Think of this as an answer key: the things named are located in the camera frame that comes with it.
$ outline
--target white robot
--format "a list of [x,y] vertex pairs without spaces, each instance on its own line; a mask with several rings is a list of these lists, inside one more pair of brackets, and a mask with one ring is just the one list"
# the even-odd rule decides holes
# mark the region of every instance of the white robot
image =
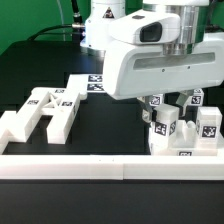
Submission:
[[114,40],[108,29],[111,22],[125,16],[125,0],[91,0],[91,15],[85,22],[86,37],[81,51],[104,57],[107,45]]
[[158,106],[152,122],[149,102],[155,94],[181,92],[182,109],[194,89],[224,80],[224,34],[204,35],[208,0],[143,0],[143,9],[110,24],[116,39],[107,48],[103,87],[113,98],[138,98],[143,120],[151,123],[153,155],[217,155],[223,148],[217,108],[199,107],[197,123],[178,121],[179,109]]

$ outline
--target black cable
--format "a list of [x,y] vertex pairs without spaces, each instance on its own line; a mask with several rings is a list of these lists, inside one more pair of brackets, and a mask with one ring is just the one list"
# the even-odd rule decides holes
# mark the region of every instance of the black cable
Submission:
[[63,32],[63,33],[41,33],[39,36],[41,35],[80,35],[81,33],[80,32]]
[[73,19],[74,19],[74,23],[82,23],[82,16],[79,12],[79,7],[77,4],[77,0],[71,0],[72,2],[72,9],[73,9]]
[[33,41],[35,40],[39,35],[42,35],[43,33],[50,31],[50,30],[57,30],[57,29],[64,29],[64,28],[72,28],[72,24],[65,24],[65,25],[58,25],[58,26],[51,26],[45,29],[40,30],[36,34],[30,36],[27,40]]
[[213,15],[214,9],[217,5],[217,2],[218,2],[217,0],[210,0],[209,12],[208,12],[208,21],[207,21],[208,25],[211,25],[212,15]]
[[78,7],[78,4],[77,4],[77,1],[76,0],[71,0],[71,2],[72,2],[73,12],[74,13],[79,13],[79,7]]
[[208,33],[213,33],[213,32],[217,32],[217,31],[222,31],[224,32],[224,28],[220,27],[219,25],[216,24],[210,24],[206,26],[205,31]]

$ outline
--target cable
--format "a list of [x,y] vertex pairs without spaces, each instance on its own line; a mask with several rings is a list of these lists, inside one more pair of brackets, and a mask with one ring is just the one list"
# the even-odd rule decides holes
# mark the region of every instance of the cable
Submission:
[[217,2],[218,2],[218,0],[211,0],[210,1],[209,12],[208,12],[208,21],[207,21],[208,25],[211,25],[212,15],[213,15],[213,12],[214,12],[214,9],[216,7]]
[[215,25],[215,24],[210,24],[206,26],[206,32],[208,33],[213,33],[213,32],[217,32],[217,31],[222,31],[224,32],[224,28],[220,27],[219,25]]
[[60,12],[60,16],[61,16],[61,24],[64,25],[65,20],[64,20],[63,10],[62,10],[62,7],[61,7],[61,1],[57,0],[57,4],[58,4],[58,9],[59,9],[59,12]]
[[82,16],[79,12],[79,7],[77,4],[77,0],[71,0],[72,3],[72,9],[73,9],[73,19],[75,23],[82,23]]
[[41,35],[80,35],[80,32],[64,32],[64,33],[41,33],[39,34],[39,36]]
[[58,26],[51,26],[45,29],[40,30],[36,34],[30,36],[27,40],[28,41],[33,41],[35,40],[39,35],[42,35],[43,33],[51,30],[57,30],[57,29],[64,29],[64,28],[72,28],[72,24],[65,24],[65,25],[58,25]]

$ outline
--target letter-shaped block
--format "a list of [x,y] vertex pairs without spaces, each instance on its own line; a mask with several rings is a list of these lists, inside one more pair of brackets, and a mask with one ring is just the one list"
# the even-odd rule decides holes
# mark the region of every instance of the letter-shaped block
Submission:
[[65,144],[79,108],[79,103],[79,92],[67,90],[64,93],[61,103],[47,127],[48,143]]
[[9,142],[8,124],[15,117],[16,111],[5,111],[0,119],[0,154]]
[[26,142],[41,118],[41,108],[49,101],[48,92],[32,94],[9,124],[10,141]]

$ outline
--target green background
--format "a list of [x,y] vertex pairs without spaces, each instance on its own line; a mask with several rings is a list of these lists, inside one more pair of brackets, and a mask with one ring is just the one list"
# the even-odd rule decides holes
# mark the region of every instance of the green background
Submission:
[[[61,24],[59,0],[0,0],[0,54],[13,42],[26,40],[37,31]],[[72,23],[70,0],[60,0],[65,23]],[[90,0],[78,0],[84,19],[90,14]],[[141,8],[142,0],[127,0],[126,13]],[[219,3],[213,22],[224,27],[224,3]],[[63,40],[63,36],[41,36],[38,40]]]

